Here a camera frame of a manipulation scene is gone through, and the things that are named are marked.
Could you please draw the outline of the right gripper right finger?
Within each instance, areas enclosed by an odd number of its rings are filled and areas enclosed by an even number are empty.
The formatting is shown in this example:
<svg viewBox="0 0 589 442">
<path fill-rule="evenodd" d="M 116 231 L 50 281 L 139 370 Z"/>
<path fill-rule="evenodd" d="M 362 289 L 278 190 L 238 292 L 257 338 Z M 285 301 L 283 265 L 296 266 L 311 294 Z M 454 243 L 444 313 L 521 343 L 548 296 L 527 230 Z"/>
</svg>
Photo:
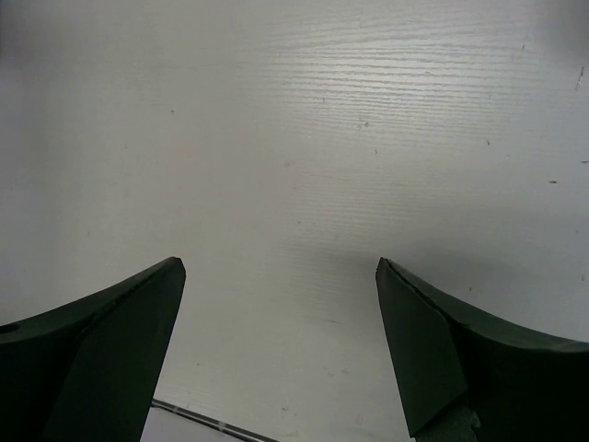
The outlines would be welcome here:
<svg viewBox="0 0 589 442">
<path fill-rule="evenodd" d="M 493 316 L 389 259 L 375 280 L 411 438 L 587 439 L 587 343 Z"/>
</svg>

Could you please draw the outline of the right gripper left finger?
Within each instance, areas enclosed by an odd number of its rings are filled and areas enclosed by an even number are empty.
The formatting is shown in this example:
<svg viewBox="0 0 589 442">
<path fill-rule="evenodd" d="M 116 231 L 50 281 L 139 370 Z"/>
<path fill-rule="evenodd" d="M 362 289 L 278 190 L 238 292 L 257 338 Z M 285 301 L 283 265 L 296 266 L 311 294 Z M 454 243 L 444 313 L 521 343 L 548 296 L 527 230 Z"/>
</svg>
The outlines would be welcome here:
<svg viewBox="0 0 589 442">
<path fill-rule="evenodd" d="M 140 440 L 185 281 L 171 257 L 2 325 L 2 440 Z"/>
</svg>

